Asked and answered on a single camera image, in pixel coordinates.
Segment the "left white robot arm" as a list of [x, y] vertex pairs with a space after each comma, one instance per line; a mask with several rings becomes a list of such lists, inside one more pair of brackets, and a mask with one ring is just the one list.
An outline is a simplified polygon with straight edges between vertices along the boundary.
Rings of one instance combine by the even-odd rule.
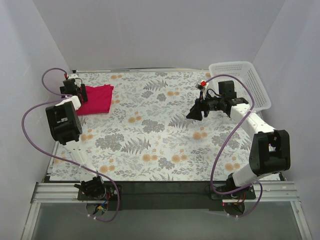
[[45, 109], [49, 129], [55, 141], [58, 141], [69, 153], [71, 160], [79, 167], [79, 184], [74, 186], [85, 196], [101, 200], [106, 196], [107, 190], [103, 180], [95, 172], [92, 160], [89, 159], [83, 145], [81, 135], [82, 125], [76, 113], [82, 104], [88, 101], [85, 85], [77, 83], [80, 78], [76, 74], [64, 75], [60, 94], [66, 97], [60, 103]]

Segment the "magenta t shirt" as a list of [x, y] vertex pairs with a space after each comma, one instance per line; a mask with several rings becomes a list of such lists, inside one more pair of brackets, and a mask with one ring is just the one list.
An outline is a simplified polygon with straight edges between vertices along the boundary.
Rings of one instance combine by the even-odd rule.
[[110, 84], [86, 86], [88, 101], [76, 111], [78, 116], [107, 114], [110, 111], [114, 87]]

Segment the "white plastic basket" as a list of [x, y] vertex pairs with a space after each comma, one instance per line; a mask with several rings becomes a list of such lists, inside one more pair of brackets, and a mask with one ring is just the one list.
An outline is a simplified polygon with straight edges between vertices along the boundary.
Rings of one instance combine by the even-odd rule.
[[221, 75], [208, 84], [208, 88], [219, 93], [219, 82], [233, 81], [234, 90], [237, 96], [245, 98], [249, 104], [252, 104], [247, 90], [254, 99], [254, 108], [256, 112], [267, 110], [271, 107], [270, 98], [253, 64], [248, 61], [229, 61], [213, 63], [208, 67], [212, 77]]

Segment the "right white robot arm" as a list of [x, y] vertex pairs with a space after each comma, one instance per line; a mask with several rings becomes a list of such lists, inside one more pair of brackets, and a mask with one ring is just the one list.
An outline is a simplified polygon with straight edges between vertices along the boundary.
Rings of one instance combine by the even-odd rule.
[[209, 88], [209, 84], [208, 80], [196, 84], [200, 94], [186, 118], [201, 121], [210, 112], [220, 111], [236, 121], [237, 125], [222, 144], [219, 155], [238, 128], [250, 137], [248, 164], [230, 174], [223, 186], [215, 187], [214, 179], [210, 179], [210, 187], [215, 194], [237, 199], [258, 180], [290, 169], [290, 135], [286, 130], [276, 130], [265, 123], [254, 112], [253, 101], [238, 97], [233, 80], [219, 82], [219, 93]]

